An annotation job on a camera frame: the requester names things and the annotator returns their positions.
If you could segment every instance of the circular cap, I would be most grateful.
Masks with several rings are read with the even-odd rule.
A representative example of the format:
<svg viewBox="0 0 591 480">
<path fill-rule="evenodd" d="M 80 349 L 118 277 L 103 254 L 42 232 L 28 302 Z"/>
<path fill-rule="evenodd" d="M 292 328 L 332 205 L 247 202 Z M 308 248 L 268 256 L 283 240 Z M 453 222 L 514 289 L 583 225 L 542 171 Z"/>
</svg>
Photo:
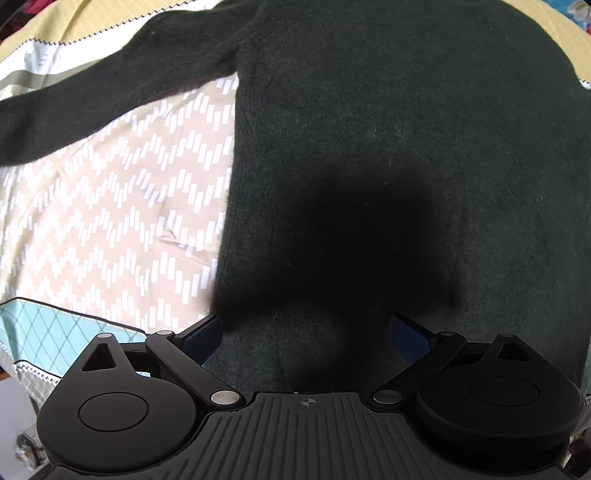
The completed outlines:
<svg viewBox="0 0 591 480">
<path fill-rule="evenodd" d="M 374 400 L 385 405 L 393 405 L 402 400 L 402 395 L 395 390 L 380 390 L 374 394 Z"/>
<path fill-rule="evenodd" d="M 220 390 L 212 395 L 212 402 L 218 405 L 232 405 L 240 400 L 240 395 L 232 390 Z"/>
<path fill-rule="evenodd" d="M 490 357 L 446 368 L 423 381 L 415 411 L 457 451 L 537 455 L 569 438 L 582 409 L 577 387 L 547 365 Z"/>
<path fill-rule="evenodd" d="M 499 407 L 519 407 L 533 402 L 540 391 L 525 380 L 509 377 L 481 378 L 470 384 L 474 398 Z"/>
<path fill-rule="evenodd" d="M 97 432 L 121 432 L 140 423 L 148 414 L 148 404 L 128 393 L 106 393 L 87 400 L 78 416 Z"/>
</svg>

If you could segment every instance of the bed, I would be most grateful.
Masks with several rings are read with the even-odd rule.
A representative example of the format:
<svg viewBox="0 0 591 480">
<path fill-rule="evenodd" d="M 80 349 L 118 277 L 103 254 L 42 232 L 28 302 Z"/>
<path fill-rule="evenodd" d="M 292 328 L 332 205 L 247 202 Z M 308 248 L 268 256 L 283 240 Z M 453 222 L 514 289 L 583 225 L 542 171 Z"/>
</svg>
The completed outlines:
<svg viewBox="0 0 591 480">
<path fill-rule="evenodd" d="M 552 36 L 589 88 L 591 37 L 540 0 L 506 1 Z M 0 45 L 0 99 L 92 65 L 161 11 L 215 3 L 59 0 Z M 0 170 L 0 366 L 39 405 L 93 335 L 141 341 L 209 313 L 238 84 L 233 75 L 190 86 Z"/>
</svg>

